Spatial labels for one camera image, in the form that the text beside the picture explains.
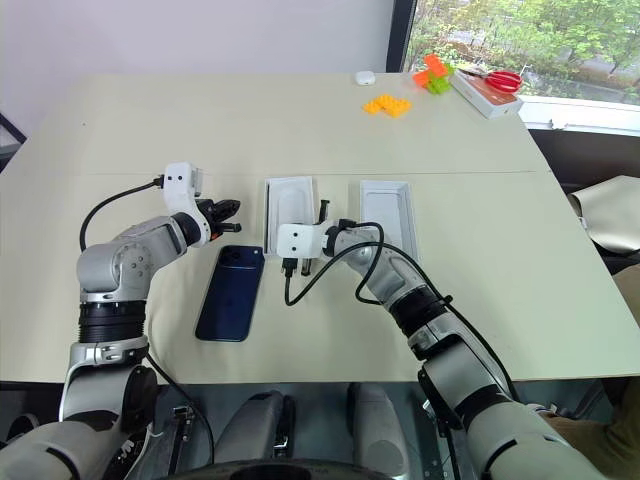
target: white box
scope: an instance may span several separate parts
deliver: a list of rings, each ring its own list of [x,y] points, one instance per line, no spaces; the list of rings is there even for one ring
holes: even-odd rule
[[[278,227],[284,223],[315,223],[311,177],[267,178],[265,182],[264,253],[275,255]]]
[[[401,248],[419,261],[411,191],[407,182],[362,180],[360,218],[363,222],[382,225],[386,243]]]
[[[483,78],[456,70],[450,79],[453,88],[480,110],[487,118],[518,113],[522,100],[510,93],[501,93],[486,84]]]

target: smartphone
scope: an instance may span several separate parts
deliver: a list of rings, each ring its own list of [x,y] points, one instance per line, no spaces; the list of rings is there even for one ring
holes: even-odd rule
[[[220,251],[196,326],[197,338],[223,342],[247,338],[263,267],[261,247],[228,245]]]

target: white bracket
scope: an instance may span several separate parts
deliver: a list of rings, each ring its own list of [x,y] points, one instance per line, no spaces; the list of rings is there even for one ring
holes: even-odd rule
[[[188,162],[171,163],[164,172],[164,203],[173,215],[179,212],[192,217],[200,228],[200,240],[193,244],[201,247],[211,241],[211,226],[198,210],[196,198],[202,190],[202,170]]]
[[[333,225],[328,220],[320,225],[285,223],[278,228],[276,253],[282,258],[320,258],[327,246],[327,229]]]

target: white wall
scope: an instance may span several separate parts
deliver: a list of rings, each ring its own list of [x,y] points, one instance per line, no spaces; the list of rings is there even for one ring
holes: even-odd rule
[[[29,135],[92,73],[385,70],[393,0],[3,0],[0,111]]]

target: trees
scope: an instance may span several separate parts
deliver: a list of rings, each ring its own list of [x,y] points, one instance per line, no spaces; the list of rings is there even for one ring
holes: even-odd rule
[[[529,93],[601,90],[596,99],[640,104],[640,0],[466,1],[418,0],[407,68],[435,51],[454,64],[527,70]]]

